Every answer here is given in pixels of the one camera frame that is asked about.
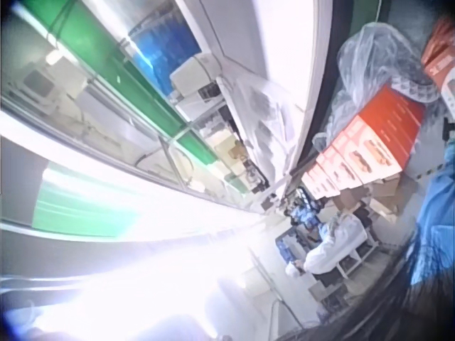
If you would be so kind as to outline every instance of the white device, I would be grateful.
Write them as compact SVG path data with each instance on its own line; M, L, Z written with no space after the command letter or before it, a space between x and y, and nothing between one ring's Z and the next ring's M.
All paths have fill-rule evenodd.
M45 65L27 64L9 85L15 95L46 114L52 114L58 105L61 90Z
M171 73L175 90L187 97L209 85L221 73L221 64L211 53L198 53Z

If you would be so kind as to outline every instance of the red box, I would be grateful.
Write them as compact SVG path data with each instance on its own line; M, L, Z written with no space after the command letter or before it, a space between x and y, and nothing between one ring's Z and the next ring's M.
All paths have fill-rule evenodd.
M355 146L348 144L343 155L345 160L350 158L364 173L369 173L373 180L399 173L403 167L401 165L406 164L409 158L409 154L405 154L404 149L386 130L379 126L375 128L373 130L359 116L355 117L345 129Z
M363 156L360 154L358 158L361 158L361 162L358 159L352 157L352 153L357 152L357 145L349 139L349 137L341 132L332 143L333 147L341 154L345 162L354 170L362 183L370 183L374 180L379 179L377 172L373 172L370 166L370 159L365 161Z
M332 183L334 183L339 190L344 190L348 187L348 185L345 179L340 177L338 174L339 172L337 172L333 167L333 164L331 162L333 158L333 152L336 153L335 149L329 146L323 153L319 154L319 156L316 158L316 162L320 165Z
M336 187L335 183L327 176L326 172L319 164L315 164L312 168L316 174L317 183L327 192L326 197L334 197L340 195L340 190Z
M356 188L362 185L362 181L355 174L355 171L334 147L329 146L323 154L325 163L322 167L339 190Z
M301 181L313 195L315 200L321 199L323 197L321 189L319 189L319 187L315 184L313 178L308 173L303 174L303 176L301 177Z
M393 147L398 144L402 147L400 149L404 157L408 159L419 133L423 115L424 108L421 104L403 97L385 85L358 116L378 135L383 130L389 139L394 141L393 146L388 146L392 152L394 153Z
M441 96L455 119L455 46L447 46L425 67L441 91Z
M402 171L424 116L421 104L385 85L333 142L363 183Z

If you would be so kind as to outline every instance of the worker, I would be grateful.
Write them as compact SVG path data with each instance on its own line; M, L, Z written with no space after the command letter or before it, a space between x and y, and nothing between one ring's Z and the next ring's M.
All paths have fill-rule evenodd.
M444 159L427 188L415 235L368 293L330 323L279 341L455 340L455 140Z
M337 213L330 219L329 222L321 224L319 227L319 234L322 238L322 242L325 244L334 244L336 241L335 230L338 227L339 218L343 214L343 211L337 211ZM286 275L291 277L299 277L306 272L305 261L289 257L287 259L287 266L285 268Z

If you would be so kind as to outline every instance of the blue cloth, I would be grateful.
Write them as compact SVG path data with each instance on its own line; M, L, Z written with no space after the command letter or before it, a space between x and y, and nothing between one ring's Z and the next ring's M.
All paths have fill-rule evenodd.
M295 207L291 212L291 217L296 219L299 223L305 224L306 228L311 230L314 227L319 227L321 221L316 216L315 212L306 206Z
M412 284L434 276L430 266L437 261L439 270L454 265L455 244L455 140L449 142L444 154L446 166L432 179L417 218L422 248L412 276Z
M282 240L279 240L277 242L277 247L278 247L278 250L279 250L279 254L282 255L282 257L283 257L284 261L286 262L286 264L288 264L291 261L296 261L297 260L297 258L294 256L292 251L289 249L289 247L287 247L287 245Z

